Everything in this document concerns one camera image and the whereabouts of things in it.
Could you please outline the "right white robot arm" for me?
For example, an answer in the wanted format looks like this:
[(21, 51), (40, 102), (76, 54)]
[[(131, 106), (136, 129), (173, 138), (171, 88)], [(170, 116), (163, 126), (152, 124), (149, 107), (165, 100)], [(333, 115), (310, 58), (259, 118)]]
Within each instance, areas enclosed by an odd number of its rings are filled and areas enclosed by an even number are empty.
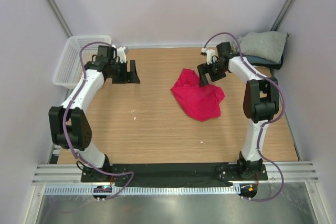
[(198, 65), (200, 86), (209, 85), (206, 75), (212, 82), (235, 74), (245, 86), (243, 112), (248, 120), (245, 144), (234, 166), (235, 175), (243, 180), (252, 180), (263, 171), (263, 145), (269, 122), (279, 111), (278, 81), (257, 71), (246, 57), (232, 51), (229, 42), (216, 46), (216, 50), (201, 49), (206, 62)]

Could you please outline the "red t-shirt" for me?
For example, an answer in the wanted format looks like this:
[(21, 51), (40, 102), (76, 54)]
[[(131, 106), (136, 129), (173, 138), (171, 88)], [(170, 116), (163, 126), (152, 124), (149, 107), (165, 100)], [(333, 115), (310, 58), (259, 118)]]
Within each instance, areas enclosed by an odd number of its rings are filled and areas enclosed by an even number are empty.
[(224, 91), (212, 84), (201, 87), (194, 70), (182, 69), (171, 91), (189, 117), (204, 122), (221, 116), (220, 103), (225, 98)]

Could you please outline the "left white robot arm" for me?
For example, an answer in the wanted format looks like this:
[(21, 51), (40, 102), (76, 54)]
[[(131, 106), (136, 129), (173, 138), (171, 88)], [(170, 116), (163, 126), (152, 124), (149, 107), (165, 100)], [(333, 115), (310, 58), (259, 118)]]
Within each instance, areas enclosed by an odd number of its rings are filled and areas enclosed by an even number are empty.
[(97, 42), (97, 53), (84, 63), (79, 51), (82, 77), (71, 95), (60, 105), (49, 109), (49, 124), (52, 142), (70, 150), (73, 157), (84, 167), (93, 170), (93, 176), (106, 182), (111, 175), (111, 166), (106, 154), (92, 140), (92, 129), (86, 111), (107, 79), (114, 84), (139, 84), (135, 60), (127, 61), (127, 47), (117, 48), (106, 42)]

